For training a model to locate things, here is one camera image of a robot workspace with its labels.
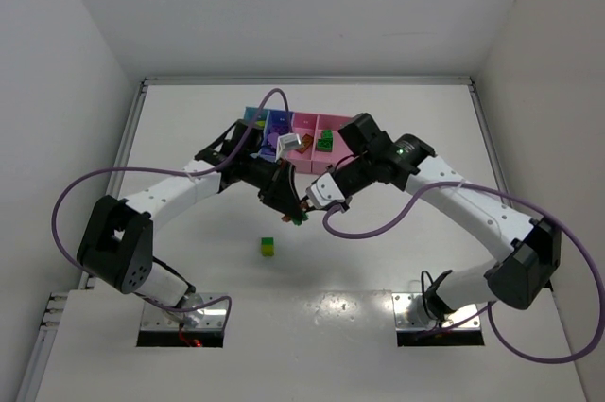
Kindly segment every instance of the metal frame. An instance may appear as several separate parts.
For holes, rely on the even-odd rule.
[[[499,189],[508,191],[502,167],[500,166],[493,140],[490,135],[487,121],[481,108],[480,99],[476,91],[475,83],[470,77],[368,77],[368,76],[339,76],[339,77],[150,77],[141,82],[134,93],[132,105],[120,146],[115,158],[116,166],[123,166],[128,162],[134,134],[139,123],[141,111],[145,103],[147,89],[150,85],[261,85],[261,84],[423,84],[423,85],[468,85],[471,99],[475,107],[475,114],[481,129],[481,135],[488,152],[488,159],[492,165],[492,171]],[[124,178],[123,173],[113,173],[107,188],[107,194],[118,195]],[[82,274],[78,289],[87,289],[94,286],[95,279],[88,274]],[[33,402],[42,383],[46,363],[50,357],[53,342],[55,340],[59,323],[53,326],[43,325],[40,328],[38,338],[27,364],[21,388],[16,402]]]

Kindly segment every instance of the gray wall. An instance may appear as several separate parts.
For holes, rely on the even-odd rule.
[[[133,91],[80,0],[0,0],[0,401],[17,394],[48,293],[78,280],[52,241],[53,202],[112,163]],[[69,249],[106,183],[65,205]]]
[[[512,192],[568,223],[603,273],[604,29],[605,0],[517,0],[478,77]],[[568,243],[554,286],[578,350],[595,330],[596,291]],[[591,400],[603,400],[605,344],[578,368]]]
[[[82,0],[142,76],[461,74],[513,0]]]

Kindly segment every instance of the white table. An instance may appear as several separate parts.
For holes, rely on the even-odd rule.
[[[182,166],[272,86],[149,86],[128,164]],[[369,112],[391,137],[415,133],[469,180],[495,185],[466,85],[282,87],[294,111]],[[271,107],[282,107],[278,98]],[[121,195],[157,180],[127,174]],[[311,180],[299,176],[299,189]],[[406,199],[374,185],[334,224],[370,230]],[[390,292],[417,291],[421,270],[438,275],[487,256],[441,213],[419,204],[397,228],[363,241],[329,236],[320,219],[283,224],[243,184],[196,205],[163,228],[155,254],[199,291],[233,296],[224,348],[136,348],[142,302],[97,283],[70,294],[37,400],[583,400],[572,364],[522,361],[485,322],[483,347],[397,348]],[[275,257],[260,255],[261,236],[275,237]],[[498,306],[495,313],[504,334],[529,353],[569,353],[548,291],[529,312]]]

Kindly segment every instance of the green and yellow block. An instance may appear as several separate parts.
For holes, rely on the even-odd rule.
[[[315,149],[317,151],[331,152],[332,146],[334,145],[334,136],[331,130],[324,130],[321,132],[321,138],[318,139]]]
[[[261,238],[261,255],[263,257],[273,257],[275,255],[275,245],[273,238]]]

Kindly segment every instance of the white wall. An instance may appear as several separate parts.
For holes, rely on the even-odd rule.
[[[513,0],[83,0],[136,79],[462,74]]]
[[[567,222],[605,273],[605,0],[517,0],[478,91],[512,192]],[[578,350],[594,332],[596,292],[569,245],[554,286]],[[602,400],[605,344],[578,367]]]
[[[0,401],[17,394],[49,292],[78,281],[52,241],[53,202],[112,163],[133,92],[80,0],[0,0]],[[70,249],[106,182],[64,208]]]

